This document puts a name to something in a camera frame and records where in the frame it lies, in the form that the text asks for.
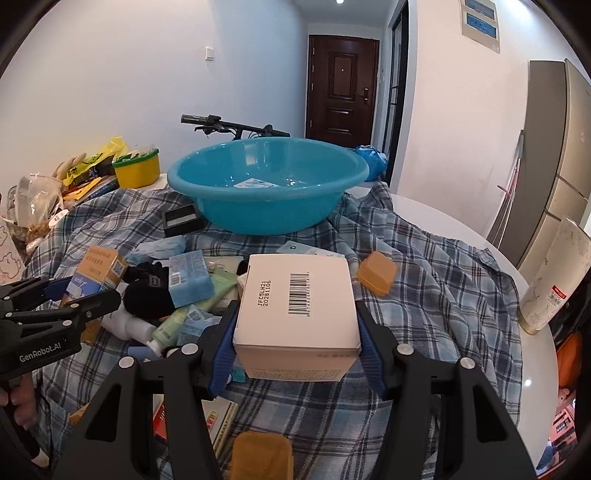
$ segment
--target white ceiling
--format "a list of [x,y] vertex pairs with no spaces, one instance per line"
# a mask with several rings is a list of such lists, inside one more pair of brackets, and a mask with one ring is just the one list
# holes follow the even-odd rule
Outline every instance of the white ceiling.
[[383,28],[394,0],[293,0],[310,22],[368,25]]

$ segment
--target light blue box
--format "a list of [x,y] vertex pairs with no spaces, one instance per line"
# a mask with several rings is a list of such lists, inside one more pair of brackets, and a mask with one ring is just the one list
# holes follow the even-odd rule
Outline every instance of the light blue box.
[[215,288],[201,250],[171,257],[168,268],[168,291],[176,308],[213,297]]

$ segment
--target white cylindrical container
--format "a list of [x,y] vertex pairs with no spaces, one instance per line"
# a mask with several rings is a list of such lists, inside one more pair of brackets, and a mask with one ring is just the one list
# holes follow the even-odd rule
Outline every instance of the white cylindrical container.
[[118,310],[105,315],[100,324],[105,330],[110,331],[121,340],[134,339],[140,343],[150,341],[156,330],[154,325],[128,313],[123,302]]
[[519,323],[534,335],[560,310],[591,267],[591,238],[563,217],[535,280],[519,305]]

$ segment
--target blue gripper pad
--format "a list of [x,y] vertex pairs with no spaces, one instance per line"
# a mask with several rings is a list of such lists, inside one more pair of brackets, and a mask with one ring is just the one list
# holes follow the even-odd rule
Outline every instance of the blue gripper pad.
[[236,359],[236,351],[234,350],[233,339],[234,330],[236,329],[236,321],[238,320],[238,311],[239,309],[236,308],[232,318],[230,319],[230,323],[223,334],[222,340],[217,347],[216,354],[213,357],[211,375],[212,379],[207,386],[207,390],[213,398],[217,397],[222,392],[222,390],[226,388],[226,385],[228,384],[228,378],[232,373],[234,360]]
[[359,337],[361,339],[361,355],[359,355],[359,360],[361,361],[369,387],[380,398],[383,398],[387,391],[386,381],[384,380],[384,362],[379,354],[378,347],[374,343],[359,313],[357,313],[357,323],[359,325]]
[[58,280],[52,280],[47,284],[47,287],[43,290],[43,294],[50,300],[60,301],[66,292],[66,288],[70,284],[72,277],[59,278]]

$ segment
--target white cardboard box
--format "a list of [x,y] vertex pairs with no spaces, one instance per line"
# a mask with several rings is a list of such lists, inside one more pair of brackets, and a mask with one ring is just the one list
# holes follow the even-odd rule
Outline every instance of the white cardboard box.
[[347,260],[251,255],[234,347],[251,378],[340,380],[361,348]]

